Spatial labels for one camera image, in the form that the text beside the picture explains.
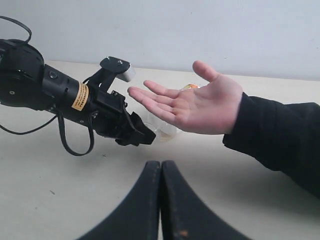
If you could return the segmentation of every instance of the open palm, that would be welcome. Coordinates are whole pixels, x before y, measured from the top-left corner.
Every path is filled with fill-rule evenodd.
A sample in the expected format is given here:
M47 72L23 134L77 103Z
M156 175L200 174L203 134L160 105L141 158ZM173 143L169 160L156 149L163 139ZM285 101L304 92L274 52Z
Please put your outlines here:
M242 87L201 61L193 70L209 84L187 90L167 89L153 81L128 89L129 95L149 112L185 132L228 134L232 131L242 99Z

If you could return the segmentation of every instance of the black cable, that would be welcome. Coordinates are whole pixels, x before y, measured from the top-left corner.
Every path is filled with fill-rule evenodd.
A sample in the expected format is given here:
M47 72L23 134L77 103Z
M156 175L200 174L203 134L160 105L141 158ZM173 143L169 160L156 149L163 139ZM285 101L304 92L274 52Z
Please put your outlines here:
M26 134L31 134L31 133L34 133L40 129L43 129L44 127L48 126L50 123L52 123L55 119L57 118L57 116L54 116L53 118L51 118L49 121L47 121L45 124L33 129L33 130L30 130L30 131L25 131L25 132L16 132L16 131L11 131L9 130L8 128L2 126L0 124L0 129L6 131L7 133L10 133L10 134L14 134L14 135L26 135Z
M90 146L89 149L85 152L85 153L77 153L75 151L73 151L67 143L67 139L66 139L66 126L65 126L65 120L64 117L62 115L62 113L60 111L57 112L57 117L58 117L58 125L59 125L59 133L60 133L60 138L61 138L61 142L62 145L64 146L65 150L70 153L71 155L77 156L77 157L81 157L84 156L88 153L90 153L92 151L92 149L94 148L95 145L95 134L94 134L94 128L93 128L93 118L94 115L96 114L96 112L92 112L89 117L88 117L88 131L89 131L89 137L90 137Z
M22 22L19 22L18 20L15 20L13 18L7 17L7 16L0 16L0 19L4 19L7 20L11 23L17 24L19 27L23 28L24 30L26 30L29 34L29 37L27 38L27 40L22 41L21 43L15 43L9 40L5 40L5 39L1 39L2 42L5 42L11 46L14 47L18 47L18 46L23 46L23 45L27 45L29 43L29 41L31 40L31 36L32 36L32 31L29 27L27 27L26 25L24 25Z

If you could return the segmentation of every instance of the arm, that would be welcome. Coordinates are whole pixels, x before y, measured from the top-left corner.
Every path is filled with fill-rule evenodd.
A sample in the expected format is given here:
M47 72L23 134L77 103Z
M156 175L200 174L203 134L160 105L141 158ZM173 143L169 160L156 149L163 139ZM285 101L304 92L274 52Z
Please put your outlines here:
M243 93L236 123L223 143L284 172L320 198L319 105L282 104Z

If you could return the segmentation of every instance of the table surface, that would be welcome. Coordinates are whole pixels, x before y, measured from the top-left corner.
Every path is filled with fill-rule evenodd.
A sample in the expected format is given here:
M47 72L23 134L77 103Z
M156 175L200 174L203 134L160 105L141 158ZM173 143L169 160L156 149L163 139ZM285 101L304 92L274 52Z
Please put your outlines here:
M100 68L47 63L79 81ZM129 86L142 87L144 80L174 89L206 84L192 72L135 70L133 81L116 79L110 90L125 95L127 110L142 118L147 112L128 96ZM231 77L249 95L282 103L320 103L320 81ZM0 109L0 123L14 131L33 129L52 117L44 111ZM88 131L73 122L66 121L66 137L76 151L84 152L89 146ZM123 147L96 135L93 151L75 157L63 148L54 121L24 136L3 131L0 143L0 233L6 240L78 238L118 206L150 160L174 160L210 209L252 239L318 240L320 236L320 201L281 172L227 149L222 136L181 132L167 142Z

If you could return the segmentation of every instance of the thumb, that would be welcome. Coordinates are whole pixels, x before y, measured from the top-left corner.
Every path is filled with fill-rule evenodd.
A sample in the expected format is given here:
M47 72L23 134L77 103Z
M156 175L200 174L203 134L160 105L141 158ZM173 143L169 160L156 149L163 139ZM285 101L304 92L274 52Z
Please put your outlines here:
M195 61L192 65L193 71L200 76L201 78L207 80L208 82L212 82L216 80L219 77L219 73L214 70L211 66L208 64L202 62L202 61Z

